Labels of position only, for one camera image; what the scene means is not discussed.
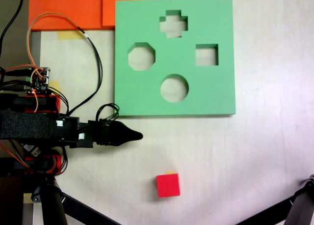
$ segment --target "white table surface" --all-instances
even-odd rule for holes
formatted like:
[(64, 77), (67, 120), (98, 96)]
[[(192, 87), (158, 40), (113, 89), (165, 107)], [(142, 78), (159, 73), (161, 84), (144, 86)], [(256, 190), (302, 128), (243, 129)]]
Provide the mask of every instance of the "white table surface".
[[(234, 225), (294, 194), (314, 173), (314, 0), (233, 2), (236, 115), (121, 118), (144, 139), (68, 149), (68, 169), (57, 177), (64, 192), (124, 225)], [(114, 91), (114, 32), (88, 34), (104, 81), (74, 112), (82, 122)], [(84, 40), (43, 32), (40, 65), (52, 69), (71, 107), (96, 88)], [(166, 170), (179, 173), (181, 196), (157, 198), (155, 177)]]

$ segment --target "red cube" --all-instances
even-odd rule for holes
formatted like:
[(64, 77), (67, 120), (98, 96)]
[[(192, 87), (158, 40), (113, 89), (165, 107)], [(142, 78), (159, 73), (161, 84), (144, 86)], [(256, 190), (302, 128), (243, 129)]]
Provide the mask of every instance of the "red cube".
[(179, 174), (165, 174), (156, 177), (158, 197), (175, 197), (180, 195)]

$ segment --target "orange wire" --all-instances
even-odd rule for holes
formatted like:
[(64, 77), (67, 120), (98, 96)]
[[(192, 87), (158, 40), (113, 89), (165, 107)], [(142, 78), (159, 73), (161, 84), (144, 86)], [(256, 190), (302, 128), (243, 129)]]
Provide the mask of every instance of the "orange wire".
[(70, 21), (75, 27), (78, 27), (78, 25), (73, 21), (71, 20), (68, 16), (66, 15), (63, 15), (63, 14), (59, 14), (59, 13), (53, 13), (53, 12), (48, 12), (48, 13), (44, 13), (44, 14), (41, 14), (39, 16), (37, 16), (29, 25), (28, 27), (28, 30), (27, 30), (27, 35), (26, 35), (26, 47), (27, 47), (27, 54), (28, 54), (28, 57), (30, 59), (30, 62), (35, 65), (35, 61), (33, 59), (33, 56), (31, 55), (31, 52), (30, 52), (30, 30), (31, 28), (33, 27), (33, 25), (35, 24), (35, 22), (42, 18), (42, 17), (45, 17), (45, 16), (59, 16), (59, 17), (62, 17), (64, 19), (67, 19), (68, 21)]
[[(29, 169), (29, 166), (27, 164), (25, 164), (24, 161), (21, 161), (20, 159), (18, 159), (15, 155), (13, 155), (7, 148), (5, 148), (5, 146), (0, 142), (0, 146), (7, 152), (9, 153), (12, 157), (14, 157), (21, 165), (23, 165), (25, 168)], [(52, 169), (46, 171), (46, 172), (41, 172), (41, 171), (36, 171), (36, 172), (40, 172), (40, 173), (50, 173), (52, 171), (54, 171), (55, 167), (56, 167), (56, 160), (55, 157), (52, 156), (53, 158), (53, 167)]]
[[(33, 83), (33, 75), (34, 75), (35, 72), (36, 72), (36, 70), (34, 70), (34, 71), (31, 73), (31, 76), (30, 76), (30, 84)], [(37, 111), (37, 109), (38, 109), (38, 98), (37, 98), (37, 95), (36, 95), (36, 91), (35, 91), (33, 88), (32, 88), (31, 90), (32, 90), (32, 92), (33, 92), (33, 94), (34, 94), (34, 96), (35, 96), (35, 98), (36, 98), (36, 109), (35, 109), (35, 111), (34, 111), (34, 113), (36, 113), (36, 111)]]
[(21, 68), (21, 67), (34, 67), (34, 69), (36, 70), (38, 76), (39, 76), (41, 79), (43, 78), (43, 76), (38, 72), (37, 69), (40, 69), (40, 70), (44, 70), (44, 69), (41, 68), (41, 67), (38, 67), (38, 66), (36, 66), (36, 65), (33, 65), (33, 64), (21, 64), (21, 65), (12, 66), (12, 67), (10, 67), (10, 68), (7, 68), (6, 71), (10, 71), (10, 70), (12, 70), (12, 69), (17, 69), (17, 68)]
[(22, 162), (21, 160), (19, 160), (15, 155), (13, 155), (7, 148), (5, 148), (5, 146), (0, 142), (0, 146), (7, 152), (9, 153), (12, 157), (14, 157), (18, 162), (20, 162), (21, 165), (23, 165), (25, 168), (29, 168), (29, 166), (27, 164), (25, 164), (24, 162)]
[(15, 66), (12, 66), (10, 68), (7, 68), (6, 71), (10, 71), (12, 69), (17, 69), (17, 68), (21, 68), (21, 67), (36, 67), (37, 69), (44, 70), (43, 68), (38, 67), (38, 66), (33, 65), (33, 64), (21, 64), (21, 65), (15, 65)]

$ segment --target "black tripod leg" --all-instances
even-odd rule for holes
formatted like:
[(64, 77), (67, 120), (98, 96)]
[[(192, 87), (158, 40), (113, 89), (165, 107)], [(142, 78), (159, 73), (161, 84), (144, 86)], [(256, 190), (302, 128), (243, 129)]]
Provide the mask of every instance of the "black tripod leg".
[(68, 225), (58, 188), (51, 185), (43, 186), (40, 199), (44, 225)]
[(237, 225), (276, 225), (287, 218), (287, 215), (292, 207), (293, 200), (293, 197), (289, 197), (288, 199), (265, 209), (264, 211), (240, 222)]
[(87, 205), (63, 193), (63, 208), (67, 215), (85, 225), (120, 225)]
[(313, 193), (311, 191), (304, 191), (295, 198), (285, 225), (310, 225), (313, 212)]

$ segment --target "green shape sorter board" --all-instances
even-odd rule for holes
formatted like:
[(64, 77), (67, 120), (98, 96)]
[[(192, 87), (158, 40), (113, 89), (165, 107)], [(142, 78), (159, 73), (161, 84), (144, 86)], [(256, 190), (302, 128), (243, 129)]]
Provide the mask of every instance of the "green shape sorter board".
[[(166, 15), (187, 21), (181, 37), (160, 31)], [(129, 52), (141, 44), (155, 53), (145, 71), (129, 65)], [(217, 64), (197, 66), (196, 48), (216, 48)], [(166, 77), (188, 84), (176, 103), (160, 92)], [(235, 114), (232, 0), (126, 0), (116, 2), (115, 103), (120, 115)]]

